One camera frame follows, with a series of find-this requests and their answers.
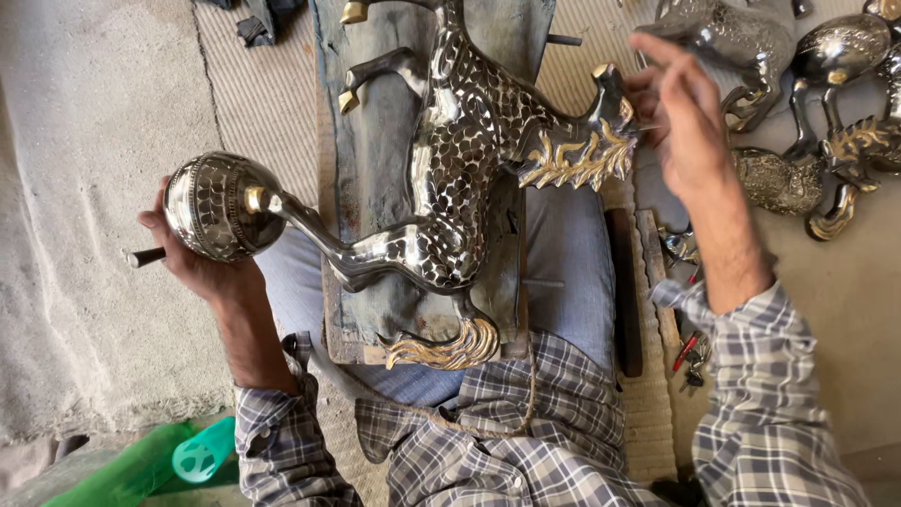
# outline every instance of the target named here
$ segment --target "red tool handle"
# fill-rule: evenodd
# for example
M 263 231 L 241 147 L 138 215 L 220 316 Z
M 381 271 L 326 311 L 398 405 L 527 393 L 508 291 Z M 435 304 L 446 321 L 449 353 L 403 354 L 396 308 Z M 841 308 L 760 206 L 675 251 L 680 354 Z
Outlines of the red tool handle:
M 676 362 L 673 363 L 673 373 L 678 371 L 678 368 L 685 361 L 685 356 L 688 355 L 688 352 L 690 352 L 691 349 L 695 348 L 695 345 L 697 345 L 697 337 L 700 335 L 701 333 L 699 331 L 692 333 L 691 336 L 688 337 L 688 340 L 686 340 L 685 344 L 682 346 L 682 350 L 678 351 Z

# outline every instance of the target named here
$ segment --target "finger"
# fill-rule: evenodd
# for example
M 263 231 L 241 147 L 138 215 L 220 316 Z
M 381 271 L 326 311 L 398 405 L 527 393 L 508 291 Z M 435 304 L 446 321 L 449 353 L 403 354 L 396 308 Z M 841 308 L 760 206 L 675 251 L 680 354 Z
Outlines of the finger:
M 633 33 L 629 36 L 629 43 L 637 51 L 648 53 L 648 56 L 656 60 L 662 67 L 668 67 L 680 57 L 688 54 L 676 44 L 647 33 Z
M 660 96 L 656 93 L 641 92 L 629 96 L 629 101 L 635 107 L 635 113 L 643 122 L 653 121 L 657 108 L 660 106 Z
M 163 176 L 159 180 L 159 190 L 157 190 L 157 197 L 153 199 L 153 211 L 157 213 L 163 212 L 163 196 L 166 193 L 166 185 L 168 185 L 169 176 Z
M 177 243 L 177 240 L 175 236 L 172 235 L 172 231 L 169 230 L 168 225 L 166 224 L 166 218 L 162 213 L 156 211 L 142 211 L 138 214 L 138 222 L 150 230 L 150 233 L 153 235 L 153 244 L 166 248 L 167 254 L 174 243 Z
M 660 82 L 660 102 L 669 117 L 673 128 L 680 125 L 681 128 L 697 130 L 708 123 L 706 114 L 701 110 L 685 81 L 686 62 L 680 62 L 667 69 L 666 75 Z
M 659 67 L 648 67 L 637 74 L 626 76 L 623 80 L 623 87 L 627 93 L 659 90 L 661 79 L 663 79 L 663 70 Z
M 701 111 L 707 116 L 711 124 L 720 123 L 720 87 L 707 76 L 707 73 L 697 64 L 697 59 L 691 55 L 680 59 L 675 65 L 679 65 L 683 71 L 684 79 L 691 88 Z

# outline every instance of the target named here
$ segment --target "plaid shirt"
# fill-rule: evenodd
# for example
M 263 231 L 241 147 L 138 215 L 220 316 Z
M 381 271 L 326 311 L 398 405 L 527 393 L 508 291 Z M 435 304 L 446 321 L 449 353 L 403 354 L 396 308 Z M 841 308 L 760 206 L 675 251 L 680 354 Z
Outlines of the plaid shirt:
M 709 336 L 710 410 L 698 426 L 695 468 L 712 505 L 866 505 L 842 468 L 817 404 L 814 344 L 777 283 L 715 316 L 703 284 L 654 291 Z M 535 417 L 527 436 L 479 439 L 384 403 L 357 401 L 367 459 L 391 460 L 391 505 L 667 505 L 629 479 L 615 380 L 563 339 L 532 333 Z M 358 505 L 325 450 L 315 419 L 317 383 L 295 362 L 303 393 L 237 388 L 241 489 L 257 505 Z M 527 362 L 470 369 L 457 422 L 510 431 L 523 421 Z

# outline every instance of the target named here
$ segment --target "engraved metal sphere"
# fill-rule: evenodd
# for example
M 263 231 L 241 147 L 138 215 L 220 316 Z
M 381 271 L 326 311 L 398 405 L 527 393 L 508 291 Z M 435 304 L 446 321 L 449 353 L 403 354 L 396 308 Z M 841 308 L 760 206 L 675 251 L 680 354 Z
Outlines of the engraved metal sphere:
M 186 162 L 163 194 L 169 228 L 186 247 L 214 261 L 234 262 L 262 252 L 281 235 L 285 219 L 249 213 L 247 187 L 281 191 L 269 170 L 240 155 L 207 152 Z

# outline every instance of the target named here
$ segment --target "wooden handle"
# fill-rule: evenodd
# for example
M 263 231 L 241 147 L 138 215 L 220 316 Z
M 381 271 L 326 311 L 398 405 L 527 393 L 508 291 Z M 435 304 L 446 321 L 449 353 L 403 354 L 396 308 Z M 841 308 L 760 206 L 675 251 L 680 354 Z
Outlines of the wooden handle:
M 635 270 L 632 256 L 632 225 L 628 212 L 615 207 L 604 213 L 610 254 L 616 273 L 616 320 L 614 348 L 620 369 L 626 377 L 642 376 L 642 324 L 638 316 L 638 293 L 635 290 Z
M 150 250 L 141 250 L 140 252 L 131 252 L 128 254 L 128 264 L 132 268 L 141 268 L 150 263 L 155 263 L 159 259 L 166 258 L 166 249 L 151 248 Z

